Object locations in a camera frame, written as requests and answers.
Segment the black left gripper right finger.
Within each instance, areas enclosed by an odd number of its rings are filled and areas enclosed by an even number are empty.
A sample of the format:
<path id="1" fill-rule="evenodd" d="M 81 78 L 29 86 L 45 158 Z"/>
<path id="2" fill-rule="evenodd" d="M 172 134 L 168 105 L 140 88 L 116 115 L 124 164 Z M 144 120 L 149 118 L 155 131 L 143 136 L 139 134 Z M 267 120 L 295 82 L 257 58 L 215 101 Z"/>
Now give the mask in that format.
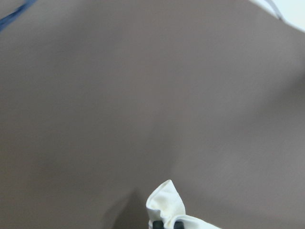
<path id="1" fill-rule="evenodd" d="M 173 229 L 184 229 L 184 223 L 182 221 L 176 221 Z"/>

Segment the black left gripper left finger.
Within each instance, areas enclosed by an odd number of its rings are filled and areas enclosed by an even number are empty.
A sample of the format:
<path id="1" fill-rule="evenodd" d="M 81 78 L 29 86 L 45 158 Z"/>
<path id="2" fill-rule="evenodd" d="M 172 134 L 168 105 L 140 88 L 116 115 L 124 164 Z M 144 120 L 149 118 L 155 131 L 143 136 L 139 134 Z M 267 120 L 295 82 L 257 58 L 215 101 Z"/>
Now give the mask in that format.
<path id="1" fill-rule="evenodd" d="M 161 220 L 156 220 L 152 223 L 153 229 L 163 229 L 163 222 Z"/>

